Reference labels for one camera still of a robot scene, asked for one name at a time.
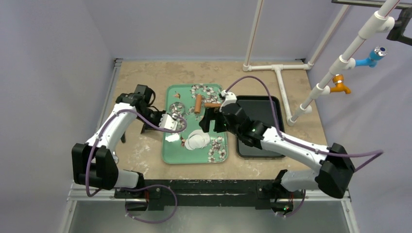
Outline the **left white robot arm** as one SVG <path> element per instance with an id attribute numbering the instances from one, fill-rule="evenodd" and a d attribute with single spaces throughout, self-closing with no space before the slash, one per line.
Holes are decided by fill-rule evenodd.
<path id="1" fill-rule="evenodd" d="M 151 105 L 155 92 L 146 85 L 137 85 L 132 93 L 122 93 L 109 117 L 85 143 L 77 143 L 71 150 L 73 179 L 76 184 L 97 189 L 126 188 L 134 199 L 143 196 L 145 185 L 139 172 L 119 169 L 115 149 L 125 140 L 125 132 L 136 119 L 152 128 L 159 126 L 165 111 L 155 111 Z"/>

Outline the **wooden rolling pin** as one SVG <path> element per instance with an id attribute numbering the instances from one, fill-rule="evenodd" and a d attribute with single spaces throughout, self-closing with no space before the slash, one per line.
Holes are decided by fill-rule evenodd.
<path id="1" fill-rule="evenodd" d="M 216 108 L 216 107 L 220 107 L 221 104 L 220 103 L 202 103 L 203 100 L 203 96 L 200 94 L 196 95 L 196 99 L 195 99 L 195 106 L 194 106 L 194 113 L 195 114 L 200 114 L 201 113 L 201 109 L 204 108 Z"/>

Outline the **green floral tray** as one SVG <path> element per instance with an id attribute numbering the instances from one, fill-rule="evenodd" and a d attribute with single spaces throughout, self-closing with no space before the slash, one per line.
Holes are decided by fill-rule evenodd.
<path id="1" fill-rule="evenodd" d="M 165 133 L 162 141 L 162 158 L 168 164 L 206 164 L 221 163 L 228 157 L 228 141 L 226 133 L 213 131 L 214 122 L 210 123 L 210 143 L 196 150 L 188 150 L 184 142 L 194 130 L 201 130 L 199 121 L 203 118 L 206 108 L 200 114 L 194 113 L 196 95 L 203 96 L 202 103 L 221 103 L 219 97 L 222 87 L 216 83 L 195 83 L 171 85 L 165 95 L 165 110 L 172 116 L 180 116 L 177 129 L 185 126 L 180 133 Z"/>

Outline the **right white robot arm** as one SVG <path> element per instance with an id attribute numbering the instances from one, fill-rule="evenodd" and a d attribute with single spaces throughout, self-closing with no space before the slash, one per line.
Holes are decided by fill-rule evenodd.
<path id="1" fill-rule="evenodd" d="M 332 149 L 338 150 L 338 156 L 327 155 L 327 146 L 281 136 L 274 126 L 250 119 L 237 103 L 226 105 L 222 110 L 206 109 L 199 122 L 203 132 L 209 132 L 212 121 L 217 133 L 230 132 L 247 146 L 279 153 L 309 167 L 301 171 L 280 171 L 273 184 L 276 196 L 283 198 L 297 190 L 319 189 L 336 199 L 344 197 L 355 172 L 344 147 L 334 144 Z"/>

